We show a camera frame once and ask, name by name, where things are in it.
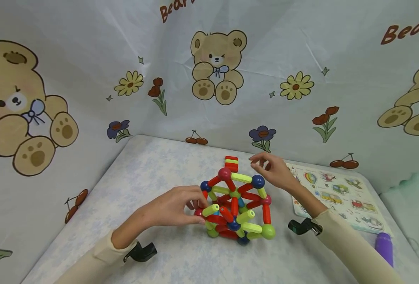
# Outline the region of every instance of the wooden puzzle board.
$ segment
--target wooden puzzle board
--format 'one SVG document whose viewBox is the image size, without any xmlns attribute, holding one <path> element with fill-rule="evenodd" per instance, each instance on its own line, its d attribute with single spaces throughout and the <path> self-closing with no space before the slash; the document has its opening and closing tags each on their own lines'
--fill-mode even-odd
<svg viewBox="0 0 419 284">
<path fill-rule="evenodd" d="M 385 232 L 392 236 L 371 193 L 358 177 L 295 164 L 287 166 L 305 188 L 328 208 L 335 210 L 355 230 L 374 234 Z M 311 218 L 294 197 L 293 207 L 296 215 Z"/>
</svg>

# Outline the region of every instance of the purple marker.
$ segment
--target purple marker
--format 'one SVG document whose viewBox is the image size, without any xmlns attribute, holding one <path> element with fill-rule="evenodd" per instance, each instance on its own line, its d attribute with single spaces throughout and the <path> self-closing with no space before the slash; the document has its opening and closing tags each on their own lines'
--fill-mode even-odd
<svg viewBox="0 0 419 284">
<path fill-rule="evenodd" d="M 380 233 L 375 240 L 375 250 L 391 265 L 393 266 L 393 243 L 391 236 L 387 233 Z"/>
</svg>

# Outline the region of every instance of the magnetic building toy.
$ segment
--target magnetic building toy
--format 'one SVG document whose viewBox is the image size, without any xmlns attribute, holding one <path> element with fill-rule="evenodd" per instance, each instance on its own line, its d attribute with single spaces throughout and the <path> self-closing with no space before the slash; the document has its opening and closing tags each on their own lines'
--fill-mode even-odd
<svg viewBox="0 0 419 284">
<path fill-rule="evenodd" d="M 195 210 L 194 215 L 206 220 L 210 237 L 235 239 L 240 245 L 247 245 L 250 240 L 259 237 L 273 239 L 276 231 L 271 225 L 271 196 L 264 189 L 264 178 L 258 174 L 252 177 L 238 174 L 237 171 L 238 158 L 226 156 L 225 167 L 219 170 L 218 175 L 200 185 L 204 197 L 209 197 L 212 205 Z M 233 180 L 245 184 L 237 188 Z M 228 188 L 217 186 L 222 181 Z M 258 195 L 248 192 L 253 188 L 257 189 Z M 243 198 L 251 201 L 246 204 Z M 248 222 L 255 216 L 252 209 L 258 206 L 263 207 L 263 226 Z"/>
</svg>

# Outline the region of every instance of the white tablecloth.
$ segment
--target white tablecloth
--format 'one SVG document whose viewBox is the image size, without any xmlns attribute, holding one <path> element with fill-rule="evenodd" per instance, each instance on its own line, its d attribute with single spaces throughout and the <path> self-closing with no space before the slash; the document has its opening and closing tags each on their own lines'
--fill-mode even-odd
<svg viewBox="0 0 419 284">
<path fill-rule="evenodd" d="M 144 135 L 131 138 L 23 283 L 53 283 L 135 209 L 173 186 L 199 185 L 214 177 L 223 167 L 226 155 L 239 158 L 239 173 L 255 174 L 247 160 L 249 153 Z M 395 269 L 406 283 L 419 283 L 419 260 L 397 224 L 370 183 L 353 171 L 350 175 L 369 186 L 392 228 Z M 272 197 L 274 240 L 255 239 L 242 247 L 231 239 L 210 238 L 204 226 L 150 228 L 140 235 L 139 241 L 142 245 L 154 242 L 158 254 L 146 263 L 127 263 L 107 283 L 357 283 L 313 233 L 297 236 L 287 228 L 290 219 L 303 220 L 293 214 L 290 195 L 269 183 L 265 188 Z M 262 224 L 261 209 L 255 211 L 257 224 Z M 374 244 L 376 235 L 360 233 Z"/>
</svg>

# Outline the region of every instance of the bear's bow tie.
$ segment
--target bear's bow tie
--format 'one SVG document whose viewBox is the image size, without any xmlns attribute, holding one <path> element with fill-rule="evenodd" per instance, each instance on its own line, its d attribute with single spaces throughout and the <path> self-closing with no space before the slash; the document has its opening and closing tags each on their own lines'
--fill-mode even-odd
<svg viewBox="0 0 419 284">
<path fill-rule="evenodd" d="M 220 73 L 227 73 L 230 69 L 227 65 L 222 65 L 220 67 L 212 67 L 212 73 L 216 73 L 216 76 L 220 78 Z"/>
<path fill-rule="evenodd" d="M 45 123 L 39 115 L 41 115 L 45 110 L 45 104 L 39 99 L 35 99 L 32 101 L 31 108 L 28 112 L 23 113 L 21 116 L 23 116 L 28 123 L 31 123 L 33 120 L 34 122 L 39 125 L 39 120 L 42 123 Z"/>
</svg>

